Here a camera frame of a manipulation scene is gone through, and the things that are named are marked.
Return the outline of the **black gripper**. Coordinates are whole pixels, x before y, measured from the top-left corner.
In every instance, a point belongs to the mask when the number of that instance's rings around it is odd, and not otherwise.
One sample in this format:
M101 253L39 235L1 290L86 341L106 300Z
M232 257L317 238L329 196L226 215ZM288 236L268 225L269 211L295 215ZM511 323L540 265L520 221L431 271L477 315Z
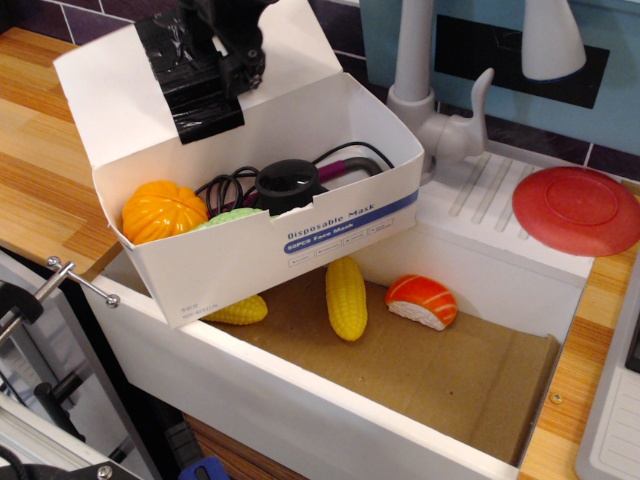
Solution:
M218 38L226 51L219 55L219 74L225 95L257 89L266 69L259 20L275 1L180 1L179 12L193 43Z

